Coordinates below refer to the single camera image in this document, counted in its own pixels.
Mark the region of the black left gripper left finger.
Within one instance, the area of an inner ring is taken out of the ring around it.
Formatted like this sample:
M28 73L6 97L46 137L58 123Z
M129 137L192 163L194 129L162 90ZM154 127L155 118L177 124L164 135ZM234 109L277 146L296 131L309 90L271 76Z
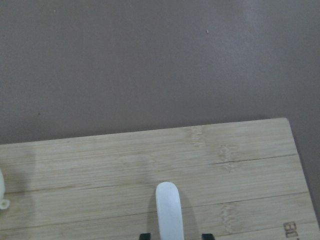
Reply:
M139 235L139 240L151 240L152 238L152 235L150 232L147 232L147 233L141 233Z

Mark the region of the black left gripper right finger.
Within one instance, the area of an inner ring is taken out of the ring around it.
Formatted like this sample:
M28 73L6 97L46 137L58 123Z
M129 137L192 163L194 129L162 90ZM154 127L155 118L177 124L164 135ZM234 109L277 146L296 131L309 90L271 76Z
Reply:
M215 237L212 233L202 233L201 239L202 240L215 240Z

